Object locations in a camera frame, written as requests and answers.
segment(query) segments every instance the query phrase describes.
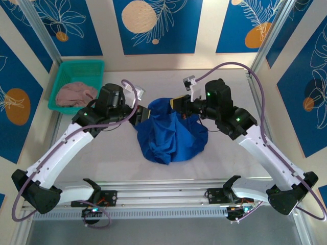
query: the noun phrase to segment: white table surface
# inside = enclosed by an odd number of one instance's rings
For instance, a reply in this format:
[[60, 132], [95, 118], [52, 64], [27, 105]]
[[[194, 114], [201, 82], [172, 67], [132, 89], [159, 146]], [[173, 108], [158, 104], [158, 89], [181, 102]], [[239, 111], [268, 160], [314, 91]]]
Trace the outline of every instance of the white table surface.
[[[187, 94], [183, 78], [197, 78], [206, 70], [106, 72], [103, 84], [120, 84], [128, 79], [146, 90], [140, 102], [148, 106], [160, 97], [177, 97]], [[230, 86], [234, 105], [248, 110], [259, 120], [252, 93], [242, 69], [220, 69], [200, 82], [204, 96], [206, 82], [222, 78]], [[67, 129], [72, 116], [62, 117], [57, 138]], [[209, 130], [216, 130], [214, 121], [204, 120]], [[122, 124], [111, 132], [102, 132], [84, 147], [62, 171], [57, 181], [79, 181], [90, 178], [94, 181], [130, 180], [181, 180], [181, 179], [229, 179], [269, 176], [265, 169], [241, 146], [228, 136], [209, 132], [208, 143], [202, 153], [185, 162], [163, 165], [146, 160], [139, 147], [136, 130], [130, 123]]]

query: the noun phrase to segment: pink cloth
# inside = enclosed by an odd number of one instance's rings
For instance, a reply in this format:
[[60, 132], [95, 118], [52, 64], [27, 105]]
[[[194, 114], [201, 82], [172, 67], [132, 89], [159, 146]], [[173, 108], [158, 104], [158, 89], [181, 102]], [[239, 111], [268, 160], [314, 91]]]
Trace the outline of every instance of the pink cloth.
[[64, 85], [56, 96], [56, 105], [61, 107], [85, 107], [96, 99], [98, 91], [82, 82]]

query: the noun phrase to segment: white line drawing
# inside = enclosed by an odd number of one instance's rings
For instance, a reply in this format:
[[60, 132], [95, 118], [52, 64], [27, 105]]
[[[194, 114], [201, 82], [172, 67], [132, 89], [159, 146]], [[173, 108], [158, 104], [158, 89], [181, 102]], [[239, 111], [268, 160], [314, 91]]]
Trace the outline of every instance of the white line drawing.
[[245, 17], [252, 22], [252, 26], [260, 30], [261, 41], [268, 32], [267, 24], [276, 15], [284, 0], [272, 0], [267, 8], [264, 9], [261, 0], [231, 0], [233, 5], [239, 5], [243, 8]]
[[[7, 58], [8, 57], [6, 56], [0, 56], [0, 71], [2, 71], [5, 67]], [[23, 101], [24, 99], [16, 100], [8, 96], [0, 86], [0, 111], [3, 111], [6, 107], [10, 108], [10, 106], [18, 106], [20, 108], [24, 108], [24, 105], [22, 105]]]
[[323, 69], [326, 65], [327, 24], [317, 38], [310, 60], [315, 88], [310, 92], [303, 104], [306, 111], [317, 109], [317, 129], [323, 129], [327, 126], [327, 72]]
[[[78, 25], [85, 22], [86, 16], [71, 11], [70, 0], [36, 0], [32, 3], [50, 35], [56, 36], [60, 41], [67, 41], [68, 33], [80, 38], [84, 37], [84, 32]], [[24, 14], [22, 13], [23, 17], [20, 16], [21, 9], [18, 5], [10, 2], [6, 6], [17, 19], [30, 26]]]
[[288, 17], [293, 21], [295, 12], [302, 12], [307, 9], [311, 0], [296, 0]]
[[[188, 0], [141, 0], [131, 1], [122, 12], [122, 19], [125, 27], [134, 33], [133, 46], [142, 42], [158, 44], [160, 39], [169, 31], [170, 26], [174, 27], [173, 14], [180, 11], [187, 4]], [[124, 21], [124, 15], [132, 15], [131, 22]]]

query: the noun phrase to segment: green basket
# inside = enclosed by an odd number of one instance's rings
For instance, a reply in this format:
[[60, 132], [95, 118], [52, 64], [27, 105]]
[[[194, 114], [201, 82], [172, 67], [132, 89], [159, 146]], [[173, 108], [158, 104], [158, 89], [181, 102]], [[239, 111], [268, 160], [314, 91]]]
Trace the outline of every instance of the green basket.
[[56, 77], [50, 95], [48, 108], [63, 114], [76, 114], [82, 107], [60, 107], [56, 105], [56, 96], [59, 90], [67, 83], [83, 82], [98, 90], [102, 87], [104, 61], [102, 60], [75, 60], [63, 62]]

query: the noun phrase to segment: blue fabric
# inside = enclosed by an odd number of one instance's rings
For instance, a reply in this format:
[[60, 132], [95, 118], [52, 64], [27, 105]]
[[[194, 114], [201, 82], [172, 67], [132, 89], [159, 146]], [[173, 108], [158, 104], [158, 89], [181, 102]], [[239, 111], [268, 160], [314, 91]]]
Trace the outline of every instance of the blue fabric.
[[208, 129], [197, 123], [199, 116], [181, 119], [170, 106], [170, 98], [153, 101], [150, 118], [137, 126], [143, 156], [161, 164], [187, 161], [204, 150]]

